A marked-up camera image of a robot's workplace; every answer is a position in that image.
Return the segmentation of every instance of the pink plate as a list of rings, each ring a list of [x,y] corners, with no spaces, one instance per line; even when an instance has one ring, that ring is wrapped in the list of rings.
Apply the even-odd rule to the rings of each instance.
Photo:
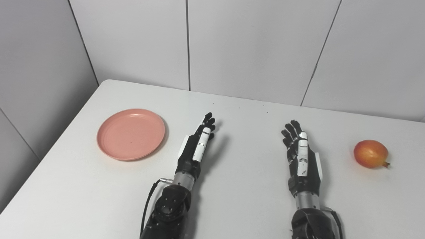
[[[97,145],[109,157],[129,161],[152,153],[164,135],[159,115],[145,109],[128,109],[103,122],[97,132]]]

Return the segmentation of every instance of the black cable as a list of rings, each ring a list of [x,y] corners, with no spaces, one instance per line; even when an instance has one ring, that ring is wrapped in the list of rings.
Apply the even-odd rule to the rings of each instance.
[[[147,211],[147,206],[149,205],[150,197],[152,196],[153,192],[155,191],[155,188],[158,186],[158,184],[159,184],[160,181],[161,180],[159,179],[158,181],[156,181],[152,185],[152,187],[150,189],[150,192],[149,192],[149,195],[147,196],[146,204],[144,205],[145,208],[143,210],[142,226],[140,227],[140,237],[139,238],[142,238],[143,229],[145,227],[145,225],[144,225],[145,224],[145,217],[146,217],[146,211]]]
[[[339,217],[337,215],[337,212],[334,211],[334,210],[332,210],[331,211],[331,214],[334,217],[335,222],[337,223],[338,230],[340,231],[340,239],[344,239],[344,237],[343,237],[343,230],[342,230],[342,226],[341,226],[341,221],[340,221],[340,219],[339,219]]]

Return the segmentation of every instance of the fingertip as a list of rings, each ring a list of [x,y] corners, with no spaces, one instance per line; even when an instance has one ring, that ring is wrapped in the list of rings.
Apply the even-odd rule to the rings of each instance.
[[[288,138],[284,138],[282,141],[287,148],[291,145],[291,141]]]
[[[285,138],[292,140],[291,134],[286,129],[282,130],[282,134],[285,136]]]
[[[301,133],[303,130],[301,129],[300,123],[296,120],[291,120],[291,124],[293,125],[293,127],[295,128],[295,130],[297,131],[297,134]]]
[[[207,120],[209,120],[212,116],[213,116],[213,114],[212,114],[211,112],[209,112],[209,113],[207,113],[207,114],[205,115],[205,118],[206,118]]]

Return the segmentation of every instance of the panel seam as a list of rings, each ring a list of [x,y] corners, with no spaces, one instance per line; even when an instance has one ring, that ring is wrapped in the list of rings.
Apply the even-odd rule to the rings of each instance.
[[[71,9],[72,17],[74,18],[74,21],[75,21],[75,25],[77,26],[77,30],[78,30],[78,33],[80,35],[80,38],[81,38],[81,41],[82,41],[82,45],[84,47],[85,54],[87,55],[87,59],[88,59],[88,62],[90,63],[91,70],[93,71],[94,79],[96,80],[97,86],[100,86],[99,81],[97,80],[96,73],[94,72],[93,64],[91,63],[91,59],[90,59],[90,57],[88,55],[87,47],[85,46],[84,39],[82,37],[80,28],[78,26],[77,18],[75,17],[74,10],[72,9],[70,0],[68,0],[68,4],[69,4],[69,8]]]
[[[12,127],[16,130],[18,135],[21,137],[21,139],[25,142],[25,144],[28,146],[28,148],[31,150],[31,152],[34,154],[34,156],[41,162],[41,159],[38,157],[38,155],[34,152],[34,150],[31,148],[31,146],[28,144],[28,142],[24,139],[24,137],[21,135],[19,130],[15,127],[15,125],[12,123],[12,121],[7,117],[6,113],[4,113],[3,109],[0,108],[0,112],[6,117],[6,119],[9,121],[9,123],[12,125]]]
[[[189,91],[191,91],[190,84],[190,49],[189,49],[189,7],[188,0],[186,0],[186,37],[187,37],[187,77],[189,81]]]
[[[312,80],[313,80],[313,77],[315,76],[316,69],[317,69],[317,66],[318,66],[318,64],[319,64],[320,57],[322,56],[323,49],[325,48],[325,45],[326,45],[326,42],[327,42],[327,40],[328,40],[329,34],[331,33],[331,29],[332,29],[332,26],[334,25],[335,18],[337,17],[338,11],[339,11],[339,9],[340,9],[341,2],[342,2],[342,0],[340,0],[340,3],[338,4],[337,10],[336,10],[335,15],[334,15],[334,19],[332,19],[331,26],[329,27],[329,31],[328,31],[328,34],[326,35],[325,42],[323,43],[322,49],[320,50],[319,57],[318,57],[318,59],[317,59],[316,65],[315,65],[315,67],[314,67],[314,69],[313,69],[312,76],[310,77],[309,84],[307,85],[306,91],[304,92],[304,96],[303,96],[303,99],[301,100],[301,104],[300,104],[300,106],[303,106],[304,99],[306,98],[306,95],[307,95],[307,91],[309,90],[310,84],[311,84],[311,82],[312,82]]]

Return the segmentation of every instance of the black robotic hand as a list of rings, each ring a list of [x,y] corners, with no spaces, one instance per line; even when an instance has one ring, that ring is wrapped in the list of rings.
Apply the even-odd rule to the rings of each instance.
[[[209,112],[195,133],[185,137],[174,179],[160,179],[152,187],[144,208],[140,239],[182,239],[184,237],[187,212],[191,203],[191,190],[201,173],[200,165],[207,142],[214,137],[212,133],[215,130],[214,123],[213,114]],[[149,198],[160,181],[171,185],[162,190],[143,229]]]
[[[286,156],[291,174],[288,180],[289,190],[294,197],[303,191],[319,196],[322,168],[318,154],[310,149],[307,133],[302,131],[298,121],[291,120],[285,128],[282,134],[285,136],[283,143],[287,148]]]
[[[341,223],[335,211],[320,209],[319,193],[322,168],[319,154],[308,144],[307,133],[296,120],[282,130],[286,156],[291,174],[289,190],[294,196],[297,211],[292,218],[293,239],[342,239]]]

